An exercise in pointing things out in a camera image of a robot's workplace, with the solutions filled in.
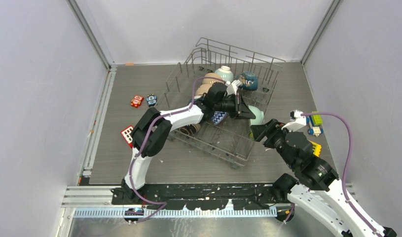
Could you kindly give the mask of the pale green celadon bowl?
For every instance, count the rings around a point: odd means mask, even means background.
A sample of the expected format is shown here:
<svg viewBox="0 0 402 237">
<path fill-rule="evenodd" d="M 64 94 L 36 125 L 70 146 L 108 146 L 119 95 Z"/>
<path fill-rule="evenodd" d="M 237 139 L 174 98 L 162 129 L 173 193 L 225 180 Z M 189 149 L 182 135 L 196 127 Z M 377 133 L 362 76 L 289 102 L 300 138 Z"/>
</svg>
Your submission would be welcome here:
<svg viewBox="0 0 402 237">
<path fill-rule="evenodd" d="M 255 106 L 249 105 L 249 109 L 255 115 L 255 119 L 250 119 L 250 125 L 262 125 L 264 119 L 264 112 Z"/>
</svg>

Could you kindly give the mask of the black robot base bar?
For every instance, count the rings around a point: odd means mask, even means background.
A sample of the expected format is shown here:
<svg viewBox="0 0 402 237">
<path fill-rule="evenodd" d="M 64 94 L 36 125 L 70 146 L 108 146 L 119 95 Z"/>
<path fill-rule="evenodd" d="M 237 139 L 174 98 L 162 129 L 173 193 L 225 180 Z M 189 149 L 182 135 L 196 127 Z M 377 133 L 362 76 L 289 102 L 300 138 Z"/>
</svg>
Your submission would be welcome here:
<svg viewBox="0 0 402 237">
<path fill-rule="evenodd" d="M 273 183 L 145 184 L 125 180 L 112 188 L 112 204 L 124 205 L 126 220 L 160 217 L 274 217 L 290 221 L 295 212 Z"/>
</svg>

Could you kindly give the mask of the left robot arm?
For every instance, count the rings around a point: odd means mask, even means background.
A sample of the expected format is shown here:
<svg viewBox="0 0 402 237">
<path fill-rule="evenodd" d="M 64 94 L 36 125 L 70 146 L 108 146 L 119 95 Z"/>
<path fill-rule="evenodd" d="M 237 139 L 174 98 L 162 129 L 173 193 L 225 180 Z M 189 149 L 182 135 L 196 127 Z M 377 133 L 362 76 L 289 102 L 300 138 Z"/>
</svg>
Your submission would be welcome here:
<svg viewBox="0 0 402 237">
<path fill-rule="evenodd" d="M 206 93 L 194 96 L 185 107 L 169 111 L 149 108 L 144 113 L 130 134 L 133 145 L 131 162 L 121 182 L 124 198 L 130 204 L 142 200 L 141 188 L 146 183 L 151 159 L 163 149 L 171 131 L 210 119 L 215 112 L 225 112 L 232 119 L 255 119 L 255 114 L 237 89 L 228 82 L 215 82 Z"/>
</svg>

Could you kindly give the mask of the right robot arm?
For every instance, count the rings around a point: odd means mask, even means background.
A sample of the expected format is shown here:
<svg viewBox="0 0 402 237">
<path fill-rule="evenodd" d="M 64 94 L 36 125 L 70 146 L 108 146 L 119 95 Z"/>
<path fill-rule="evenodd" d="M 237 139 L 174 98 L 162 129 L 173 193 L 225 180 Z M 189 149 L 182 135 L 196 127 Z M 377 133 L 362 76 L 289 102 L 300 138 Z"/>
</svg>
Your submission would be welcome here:
<svg viewBox="0 0 402 237">
<path fill-rule="evenodd" d="M 338 237 L 395 237 L 360 207 L 332 166 L 316 156 L 302 132 L 289 131 L 276 119 L 251 125 L 255 141 L 274 149 L 294 175 L 284 173 L 273 183 L 278 202 L 291 202 L 319 220 Z"/>
</svg>

